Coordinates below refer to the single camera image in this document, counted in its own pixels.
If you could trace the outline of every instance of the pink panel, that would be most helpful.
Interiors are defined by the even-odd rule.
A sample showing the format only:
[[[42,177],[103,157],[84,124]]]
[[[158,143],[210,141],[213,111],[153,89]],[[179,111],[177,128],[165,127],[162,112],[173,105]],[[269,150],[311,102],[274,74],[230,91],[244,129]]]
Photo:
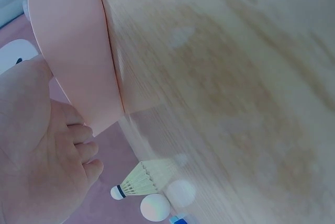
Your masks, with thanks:
[[[28,0],[39,48],[71,104],[94,135],[123,107],[101,0]]]

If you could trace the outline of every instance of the white object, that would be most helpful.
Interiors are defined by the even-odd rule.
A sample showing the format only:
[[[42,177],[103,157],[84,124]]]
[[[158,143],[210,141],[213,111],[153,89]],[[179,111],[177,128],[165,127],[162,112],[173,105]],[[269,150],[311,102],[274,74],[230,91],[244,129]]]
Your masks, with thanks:
[[[114,186],[110,190],[110,195],[113,199],[116,199],[116,200],[121,200],[124,198],[117,186]]]
[[[141,161],[125,180],[110,190],[113,199],[121,200],[129,195],[158,193],[170,181],[178,166],[173,159]]]
[[[151,194],[145,197],[141,203],[142,215],[150,221],[159,222],[165,220],[171,211],[169,201],[160,194]]]
[[[0,74],[13,67],[17,60],[32,59],[38,55],[38,51],[27,40],[17,39],[0,48]]]
[[[166,189],[166,196],[173,206],[182,208],[191,205],[196,197],[195,186],[187,180],[177,180]]]
[[[22,2],[22,8],[23,12],[25,13],[25,16],[28,21],[30,21],[30,15],[29,15],[29,8],[28,8],[28,0],[23,0]]]

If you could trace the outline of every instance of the white ball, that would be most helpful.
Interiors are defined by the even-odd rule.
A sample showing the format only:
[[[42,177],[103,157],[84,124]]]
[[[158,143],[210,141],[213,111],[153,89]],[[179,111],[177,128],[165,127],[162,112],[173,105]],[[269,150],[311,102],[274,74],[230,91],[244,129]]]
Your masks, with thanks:
[[[171,211],[169,201],[160,194],[151,194],[145,197],[141,203],[142,215],[150,221],[159,222],[165,220]]]
[[[166,189],[166,196],[171,204],[179,208],[191,205],[195,201],[196,194],[195,186],[187,180],[172,182]]]

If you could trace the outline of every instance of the shuttlecock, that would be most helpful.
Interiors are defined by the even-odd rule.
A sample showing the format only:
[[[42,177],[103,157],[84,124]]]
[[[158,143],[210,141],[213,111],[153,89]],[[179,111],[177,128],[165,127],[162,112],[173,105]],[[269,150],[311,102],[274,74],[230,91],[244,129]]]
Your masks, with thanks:
[[[129,195],[149,195],[164,188],[177,171],[173,159],[141,161],[125,180],[110,190],[113,199],[121,200]]]

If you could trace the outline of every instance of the wooden board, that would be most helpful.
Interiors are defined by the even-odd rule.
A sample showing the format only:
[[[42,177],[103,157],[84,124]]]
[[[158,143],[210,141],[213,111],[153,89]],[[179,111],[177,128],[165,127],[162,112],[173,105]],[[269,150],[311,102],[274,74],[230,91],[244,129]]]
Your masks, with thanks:
[[[200,223],[334,223],[335,0],[103,0],[120,121]]]

